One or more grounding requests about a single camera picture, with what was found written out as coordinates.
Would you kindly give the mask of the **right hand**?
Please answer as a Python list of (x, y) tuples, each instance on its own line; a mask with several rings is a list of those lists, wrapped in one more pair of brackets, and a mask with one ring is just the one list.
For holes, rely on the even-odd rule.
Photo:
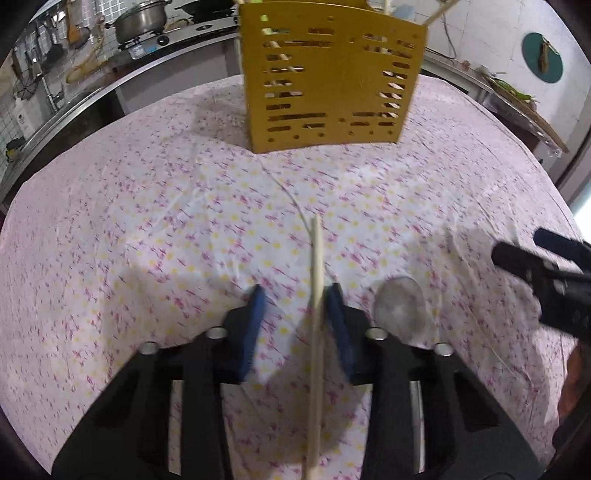
[(567, 361), (567, 375), (557, 407), (560, 422), (575, 408), (589, 383), (590, 347), (579, 342)]

